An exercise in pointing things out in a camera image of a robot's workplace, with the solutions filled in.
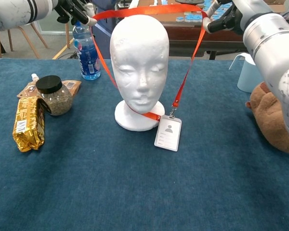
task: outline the lips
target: lips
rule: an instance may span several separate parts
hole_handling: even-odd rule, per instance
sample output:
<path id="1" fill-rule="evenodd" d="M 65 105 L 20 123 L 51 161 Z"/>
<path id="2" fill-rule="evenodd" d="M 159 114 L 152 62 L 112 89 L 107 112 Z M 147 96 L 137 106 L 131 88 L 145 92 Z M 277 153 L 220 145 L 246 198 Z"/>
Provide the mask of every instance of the lips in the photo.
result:
<path id="1" fill-rule="evenodd" d="M 134 103 L 137 105 L 148 105 L 150 104 L 149 97 L 146 95 L 142 95 L 139 98 L 133 99 Z"/>

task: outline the id badge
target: id badge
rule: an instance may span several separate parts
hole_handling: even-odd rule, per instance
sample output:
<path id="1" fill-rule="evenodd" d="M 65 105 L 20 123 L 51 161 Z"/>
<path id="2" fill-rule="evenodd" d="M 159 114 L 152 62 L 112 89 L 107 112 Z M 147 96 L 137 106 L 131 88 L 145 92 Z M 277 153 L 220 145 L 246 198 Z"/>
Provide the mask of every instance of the id badge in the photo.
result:
<path id="1" fill-rule="evenodd" d="M 154 145 L 171 151 L 178 151 L 181 124 L 180 119 L 172 119 L 168 115 L 163 115 L 159 121 Z"/>

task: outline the nose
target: nose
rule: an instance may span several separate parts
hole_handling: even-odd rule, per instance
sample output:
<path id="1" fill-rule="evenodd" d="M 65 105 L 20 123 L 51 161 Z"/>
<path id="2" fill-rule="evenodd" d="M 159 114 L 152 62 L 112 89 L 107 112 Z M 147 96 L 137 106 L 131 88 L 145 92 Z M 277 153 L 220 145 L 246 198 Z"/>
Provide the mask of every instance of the nose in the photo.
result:
<path id="1" fill-rule="evenodd" d="M 144 91 L 148 91 L 148 81 L 146 79 L 146 74 L 145 71 L 142 71 L 139 75 L 139 85 L 137 88 L 138 91 L 140 92 L 144 92 Z"/>

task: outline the eye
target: eye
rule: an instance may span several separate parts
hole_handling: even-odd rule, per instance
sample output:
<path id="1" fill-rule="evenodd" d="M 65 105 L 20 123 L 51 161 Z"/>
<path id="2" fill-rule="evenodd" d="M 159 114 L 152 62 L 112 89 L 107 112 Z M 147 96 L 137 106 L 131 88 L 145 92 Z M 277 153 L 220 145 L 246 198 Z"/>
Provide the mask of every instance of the eye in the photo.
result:
<path id="1" fill-rule="evenodd" d="M 164 64 L 156 64 L 151 68 L 151 71 L 158 72 L 158 71 L 163 70 L 164 68 L 165 68 Z"/>
<path id="2" fill-rule="evenodd" d="M 131 73 L 131 72 L 136 71 L 135 68 L 133 68 L 130 65 L 121 65 L 119 66 L 119 70 L 125 73 Z"/>

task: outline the person icon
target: person icon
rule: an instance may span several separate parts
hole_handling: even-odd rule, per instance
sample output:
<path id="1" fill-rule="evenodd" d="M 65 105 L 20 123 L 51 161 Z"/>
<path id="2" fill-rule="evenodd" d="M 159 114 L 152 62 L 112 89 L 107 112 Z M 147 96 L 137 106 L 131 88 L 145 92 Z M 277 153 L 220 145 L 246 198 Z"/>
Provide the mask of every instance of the person icon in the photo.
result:
<path id="1" fill-rule="evenodd" d="M 171 125 L 168 125 L 168 128 L 165 130 L 166 132 L 170 132 L 170 133 L 173 133 L 173 131 L 171 130 L 172 126 Z"/>

